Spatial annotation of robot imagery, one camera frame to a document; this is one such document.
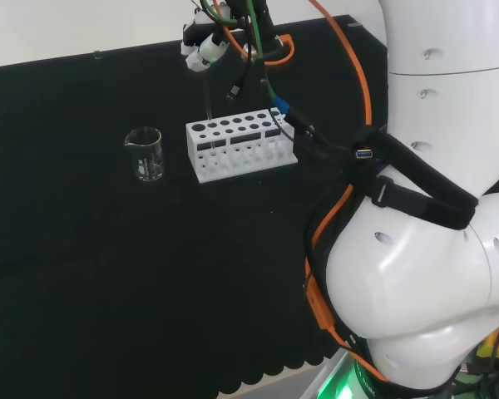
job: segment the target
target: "glass beaker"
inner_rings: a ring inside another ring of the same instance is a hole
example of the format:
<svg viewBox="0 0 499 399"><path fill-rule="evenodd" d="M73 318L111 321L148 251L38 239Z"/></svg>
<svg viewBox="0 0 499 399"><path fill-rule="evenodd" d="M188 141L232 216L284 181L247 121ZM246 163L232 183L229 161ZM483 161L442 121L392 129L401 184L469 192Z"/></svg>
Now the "glass beaker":
<svg viewBox="0 0 499 399"><path fill-rule="evenodd" d="M161 133L153 127L134 129L127 135L124 146L131 152L135 176L143 181L159 179L165 171Z"/></svg>

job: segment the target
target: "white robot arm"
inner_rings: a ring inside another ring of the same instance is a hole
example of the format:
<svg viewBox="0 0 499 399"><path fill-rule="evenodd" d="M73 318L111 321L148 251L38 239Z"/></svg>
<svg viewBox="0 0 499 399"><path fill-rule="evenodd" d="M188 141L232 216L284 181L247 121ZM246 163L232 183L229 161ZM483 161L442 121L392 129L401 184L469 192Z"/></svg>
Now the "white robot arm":
<svg viewBox="0 0 499 399"><path fill-rule="evenodd" d="M430 389L499 327L499 194L483 196L499 180L499 0L381 5L388 132L480 204L456 231L365 199L334 243L326 281L377 369ZM392 167L382 175L421 192Z"/></svg>

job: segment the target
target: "orange cable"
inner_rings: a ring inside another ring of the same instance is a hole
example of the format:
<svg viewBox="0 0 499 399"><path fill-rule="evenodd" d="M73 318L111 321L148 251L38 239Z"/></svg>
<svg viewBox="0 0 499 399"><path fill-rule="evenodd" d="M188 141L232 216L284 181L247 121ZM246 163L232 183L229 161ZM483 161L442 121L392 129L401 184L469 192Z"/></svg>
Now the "orange cable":
<svg viewBox="0 0 499 399"><path fill-rule="evenodd" d="M366 76L364 75L364 70L362 66L360 65L360 62L358 61L357 55L355 54L354 49L351 47L351 44L349 43L349 40L346 38L346 35L343 34L342 29L340 26L334 21L334 18L331 17L331 14L327 12L325 8L322 7L322 5L317 1L317 0L309 0L313 6L315 6L318 11L320 11L325 19L327 19L327 22L329 22L329 25L331 25L331 28L334 30L334 32L337 34L338 39L340 39L343 47L345 48L346 52L349 55L349 58L351 59L351 62L355 66L355 70L357 71L358 79L360 80L360 86L363 89L363 97L364 97L364 112L366 114L366 125L372 125L372 101L369 95L369 88L368 88L368 82L366 81Z"/></svg>
<svg viewBox="0 0 499 399"><path fill-rule="evenodd" d="M325 218L320 222L318 225L318 228L314 232L313 238L312 238L312 246L313 248L316 246L316 243L318 243L319 237L322 234L322 232L325 229L325 226L329 223L329 221L338 213L340 208L343 207L343 205L346 203L348 200L349 196L353 193L353 186L349 185L348 188L344 191L338 202L334 205L334 207L325 215ZM309 265L309 260L305 258L305 273L307 276L309 276L310 273L310 265ZM331 328L328 328L327 330L333 338L342 346L348 347L349 345L338 335L336 332L336 329L334 326ZM366 370L371 372L376 378L378 378L381 381L387 382L388 379L381 374L376 368L374 368L371 364L366 362L364 359L362 359L357 353L355 352L349 352L352 356L353 359L355 359L357 362L362 364Z"/></svg>
<svg viewBox="0 0 499 399"><path fill-rule="evenodd" d="M216 12L218 13L218 15L220 15L221 17L223 17L222 15L222 11L220 10L220 5L218 4L218 0L213 0L213 4L215 5L215 9L216 9ZM233 33L231 33L231 31L229 30L228 27L224 27L224 33L225 35L230 39L230 43L238 50L238 52L242 55L242 57L244 59L247 59L248 58L248 53L244 51L244 48L242 48L240 46L240 44L236 41L235 37L233 36ZM282 60L278 60L278 61L266 61L264 63L264 65L266 67L273 67L273 66L277 66L277 65L282 65L284 63L286 63L287 61L290 60L290 58L292 58L292 56L294 55L294 40L292 40L292 37L290 35L281 35L279 36L279 38L281 39L281 41L283 43L286 43L289 45L290 47L290 53L288 56L286 56L285 58L283 58Z"/></svg>
<svg viewBox="0 0 499 399"><path fill-rule="evenodd" d="M353 63L353 66L355 67L355 70L357 72L358 80L360 81L360 86L362 87L363 91L363 99L364 99L364 113L365 113L365 123L366 125L372 125L373 123L373 116L372 116L372 102L369 94L369 87L368 87L368 82L366 81L366 76L364 75L364 70L362 66L360 65L360 62L357 58L357 55L355 54L354 49L351 47L351 44L349 43L349 40L346 38L346 36L343 34L342 29L340 26L334 21L333 17L331 14L325 10L321 6L321 4L318 3L317 0L309 0L324 16L325 19L327 19L328 23L331 25L331 28L334 30L334 32L337 34L338 39L341 41L343 47L345 48L346 52L348 53L349 59ZM336 205L325 215L324 219L320 222L318 228L314 232L313 238L312 238L312 246L313 248L315 247L316 243L318 243L319 237L324 231L325 227L329 224L329 221L338 213L338 211L342 208L342 206L345 204L345 202L348 200L349 196L353 192L353 186L349 185L346 191L343 193L342 197L338 200ZM309 260L305 258L305 273L307 276L309 276L310 273L310 265L309 265ZM338 335L336 332L336 329L334 326L328 328L328 332L333 336L333 338L342 346L348 347L348 344ZM378 378L381 381L387 382L388 379L381 374L380 371L378 371L375 367L373 367L371 364L366 362L364 359L362 359L357 353L350 352L351 356L360 364L362 364L366 370L371 372L376 378Z"/></svg>

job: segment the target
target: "black strap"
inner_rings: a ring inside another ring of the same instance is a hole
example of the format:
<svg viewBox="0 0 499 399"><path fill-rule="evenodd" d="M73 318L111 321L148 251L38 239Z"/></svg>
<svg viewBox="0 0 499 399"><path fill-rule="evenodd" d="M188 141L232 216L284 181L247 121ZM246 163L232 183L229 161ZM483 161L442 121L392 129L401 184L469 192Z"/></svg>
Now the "black strap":
<svg viewBox="0 0 499 399"><path fill-rule="evenodd" d="M374 156L392 165L430 197L396 185L386 176L376 176L373 168L362 168L353 160L346 168L351 184L372 199L378 207L389 207L449 229L465 229L475 214L478 199L452 183L399 140L386 132L366 126L355 148L368 147Z"/></svg>

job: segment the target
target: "green light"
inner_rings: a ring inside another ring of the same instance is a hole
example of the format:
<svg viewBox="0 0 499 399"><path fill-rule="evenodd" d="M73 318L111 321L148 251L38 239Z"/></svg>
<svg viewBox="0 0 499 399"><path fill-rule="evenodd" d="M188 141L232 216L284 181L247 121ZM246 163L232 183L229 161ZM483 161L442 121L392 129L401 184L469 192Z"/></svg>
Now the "green light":
<svg viewBox="0 0 499 399"><path fill-rule="evenodd" d="M348 385L351 372L354 370L351 369L344 375L343 370L338 369L320 388L318 399L353 399L353 392Z"/></svg>
<svg viewBox="0 0 499 399"><path fill-rule="evenodd" d="M353 399L353 393L348 385L345 385L340 392L337 393L336 399Z"/></svg>

